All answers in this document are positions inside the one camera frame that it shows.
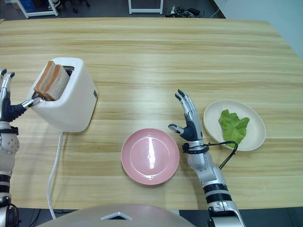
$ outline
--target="floor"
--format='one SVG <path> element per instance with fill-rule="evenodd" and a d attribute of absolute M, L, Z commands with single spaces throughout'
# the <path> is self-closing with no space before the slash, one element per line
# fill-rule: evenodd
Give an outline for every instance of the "floor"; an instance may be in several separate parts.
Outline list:
<path fill-rule="evenodd" d="M 185 9 L 195 8 L 201 11 L 201 15 L 210 18 L 215 12 L 209 0 L 164 0 L 163 15 L 160 14 L 143 14 L 133 13 L 129 14 L 128 0 L 89 0 L 90 7 L 86 4 L 76 1 L 75 6 L 78 8 L 78 13 L 74 13 L 71 4 L 67 2 L 66 8 L 60 6 L 61 12 L 58 17 L 163 17 L 164 12 L 170 12 L 173 5 L 182 6 Z M 47 2 L 39 7 L 37 11 L 47 10 Z M 132 8 L 158 8 L 160 0 L 141 1 L 132 0 Z M 16 10 L 12 4 L 5 4 L 3 0 L 0 0 L 0 18 L 5 20 L 23 20 L 26 19 L 21 10 Z M 56 16 L 43 16 L 43 17 L 31 17 L 35 18 L 56 18 Z"/>
<path fill-rule="evenodd" d="M 89 0 L 90 8 L 84 3 L 77 2 L 76 7 L 79 12 L 75 14 L 70 3 L 66 3 L 66 8 L 60 7 L 58 17 L 163 17 L 159 14 L 132 14 L 129 15 L 127 0 Z M 156 8 L 160 0 L 141 1 L 132 0 L 133 8 Z M 204 18 L 209 18 L 214 12 L 214 8 L 209 0 L 165 0 L 164 12 L 169 12 L 171 7 L 182 6 L 185 9 L 195 8 L 204 11 Z M 47 3 L 44 3 L 40 11 L 47 10 Z M 0 0 L 0 18 L 5 20 L 26 19 L 21 10 L 16 10 L 12 4 L 5 4 Z M 56 18 L 55 16 L 32 17 L 35 18 Z M 57 217 L 65 215 L 71 210 L 56 210 Z M 38 226 L 52 219 L 49 210 L 46 209 L 25 209 L 20 208 L 20 227 Z M 180 210 L 180 215 L 193 223 L 197 227 L 205 227 L 208 213 L 205 210 Z M 303 227 L 303 207 L 279 208 L 279 209 L 258 209 L 241 210 L 242 218 L 246 227 Z"/>

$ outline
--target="white cable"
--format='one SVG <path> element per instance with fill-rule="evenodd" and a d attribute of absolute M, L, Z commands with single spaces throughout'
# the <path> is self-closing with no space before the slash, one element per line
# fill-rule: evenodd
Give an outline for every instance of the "white cable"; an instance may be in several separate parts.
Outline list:
<path fill-rule="evenodd" d="M 51 174 L 49 175 L 48 183 L 47 183 L 47 203 L 48 203 L 48 208 L 49 208 L 49 211 L 51 212 L 51 215 L 52 215 L 53 219 L 56 219 L 56 216 L 55 216 L 55 213 L 53 211 L 52 198 L 51 198 L 50 191 L 51 191 L 51 184 L 52 184 L 53 174 L 56 171 L 58 160 L 59 160 L 59 157 L 60 157 L 61 143 L 62 143 L 63 134 L 64 134 L 64 132 L 62 131 L 60 133 L 60 136 L 59 136 L 56 159 L 55 159 L 55 162 L 53 163 L 53 169 L 51 171 Z"/>
<path fill-rule="evenodd" d="M 219 10 L 220 10 L 220 7 L 218 7 L 218 10 L 217 10 L 214 14 L 212 14 L 212 16 L 211 16 L 210 18 L 213 18 L 213 16 L 214 16 L 217 12 L 219 12 Z"/>

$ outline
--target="pink plate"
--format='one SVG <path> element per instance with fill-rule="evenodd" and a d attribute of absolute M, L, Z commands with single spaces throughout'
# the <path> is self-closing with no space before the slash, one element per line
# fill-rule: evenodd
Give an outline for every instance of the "pink plate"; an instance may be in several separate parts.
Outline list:
<path fill-rule="evenodd" d="M 121 151 L 126 173 L 142 184 L 159 184 L 170 179 L 179 165 L 179 149 L 167 133 L 141 129 L 130 135 Z"/>

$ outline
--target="wooden table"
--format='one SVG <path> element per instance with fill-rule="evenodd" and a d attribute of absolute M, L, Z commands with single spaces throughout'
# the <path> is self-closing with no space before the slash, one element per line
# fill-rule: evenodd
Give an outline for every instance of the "wooden table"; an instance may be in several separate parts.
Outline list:
<path fill-rule="evenodd" d="M 55 57 L 82 58 L 98 87 L 89 127 L 67 133 L 53 184 L 53 206 L 81 209 L 144 203 L 167 209 L 205 209 L 202 187 L 180 154 L 175 175 L 160 186 L 135 183 L 123 171 L 124 140 L 142 128 L 171 132 L 184 125 L 178 88 L 201 116 L 219 99 L 241 101 L 262 117 L 267 139 L 238 152 L 223 173 L 240 209 L 303 205 L 303 62 L 267 22 L 177 18 L 70 18 L 4 21 L 1 67 L 15 71 L 13 103 L 22 102 Z M 59 131 L 33 111 L 13 122 L 20 149 L 11 179 L 19 207 L 47 208 L 46 185 Z M 205 141 L 213 142 L 205 133 Z M 229 154 L 211 148 L 220 164 Z"/>

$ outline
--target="beige plate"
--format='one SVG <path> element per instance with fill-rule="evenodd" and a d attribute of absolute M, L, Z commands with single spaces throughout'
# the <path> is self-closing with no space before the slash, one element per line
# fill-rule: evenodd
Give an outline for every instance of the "beige plate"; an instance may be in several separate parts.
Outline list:
<path fill-rule="evenodd" d="M 203 122 L 207 133 L 217 142 L 224 142 L 219 118 L 223 110 L 236 113 L 240 119 L 249 117 L 247 132 L 238 150 L 250 151 L 260 147 L 266 137 L 266 128 L 261 117 L 247 105 L 233 100 L 219 100 L 211 103 L 204 112 Z"/>

